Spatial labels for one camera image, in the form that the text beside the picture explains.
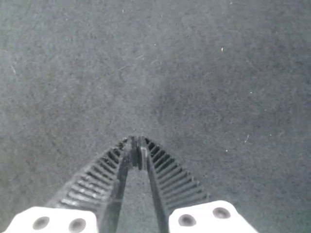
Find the gray carpet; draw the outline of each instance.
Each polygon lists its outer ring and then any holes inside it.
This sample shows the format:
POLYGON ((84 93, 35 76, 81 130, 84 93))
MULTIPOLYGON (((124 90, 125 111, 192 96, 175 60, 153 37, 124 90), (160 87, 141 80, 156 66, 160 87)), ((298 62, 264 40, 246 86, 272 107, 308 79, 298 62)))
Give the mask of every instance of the gray carpet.
MULTIPOLYGON (((260 232, 311 232, 308 0, 2 0, 0 230, 127 135, 260 232)), ((146 176, 119 233, 157 232, 146 176)))

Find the black rubber ridge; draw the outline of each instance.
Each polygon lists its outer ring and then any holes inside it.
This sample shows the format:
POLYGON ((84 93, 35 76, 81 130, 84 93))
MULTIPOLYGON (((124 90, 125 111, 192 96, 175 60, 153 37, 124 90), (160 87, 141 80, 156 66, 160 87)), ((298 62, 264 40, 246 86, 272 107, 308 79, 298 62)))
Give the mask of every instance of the black rubber ridge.
POLYGON ((48 207, 92 211, 101 233, 114 233, 128 170, 147 170, 161 233, 168 233, 170 214, 207 202, 206 192, 159 144, 130 136, 94 158, 48 202, 48 207))

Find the screw hole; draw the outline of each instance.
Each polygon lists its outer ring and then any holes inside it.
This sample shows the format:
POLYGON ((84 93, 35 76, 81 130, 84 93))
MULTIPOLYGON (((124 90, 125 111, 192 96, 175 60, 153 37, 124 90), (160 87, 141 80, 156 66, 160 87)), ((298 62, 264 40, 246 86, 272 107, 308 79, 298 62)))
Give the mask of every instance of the screw hole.
POLYGON ((34 230, 41 230, 48 225, 49 221, 50 221, 49 217, 46 217, 46 216, 40 217, 34 222, 33 229, 34 230))
POLYGON ((214 209, 213 214, 216 218, 221 218, 221 219, 226 219, 226 218, 231 217, 230 212, 227 209, 222 208, 222 207, 218 207, 214 209))
POLYGON ((86 221, 82 218, 73 220, 69 225, 69 231, 71 233, 80 233, 86 227, 86 221))
POLYGON ((196 221, 191 215, 182 215, 179 217, 178 223, 183 227, 192 227, 196 224, 196 221))

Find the black plastic jaw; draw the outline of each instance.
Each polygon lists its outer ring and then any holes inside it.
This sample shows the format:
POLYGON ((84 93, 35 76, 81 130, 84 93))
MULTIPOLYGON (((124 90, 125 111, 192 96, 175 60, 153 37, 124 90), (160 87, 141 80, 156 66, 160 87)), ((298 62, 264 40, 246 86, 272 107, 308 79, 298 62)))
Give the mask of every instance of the black plastic jaw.
POLYGON ((97 156, 48 202, 48 207, 92 211, 101 233, 117 229, 128 170, 147 170, 161 233, 168 233, 170 214, 207 202, 191 174, 160 145, 145 137, 128 137, 97 156))

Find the carpet fiber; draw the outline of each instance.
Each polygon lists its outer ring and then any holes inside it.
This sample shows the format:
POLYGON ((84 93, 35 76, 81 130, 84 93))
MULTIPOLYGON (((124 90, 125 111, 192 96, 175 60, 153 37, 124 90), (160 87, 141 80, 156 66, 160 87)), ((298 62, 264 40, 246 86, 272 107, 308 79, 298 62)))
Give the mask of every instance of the carpet fiber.
MULTIPOLYGON (((128 135, 259 231, 311 232, 307 0, 2 0, 0 230, 128 135)), ((158 232, 131 172, 119 233, 158 232)))

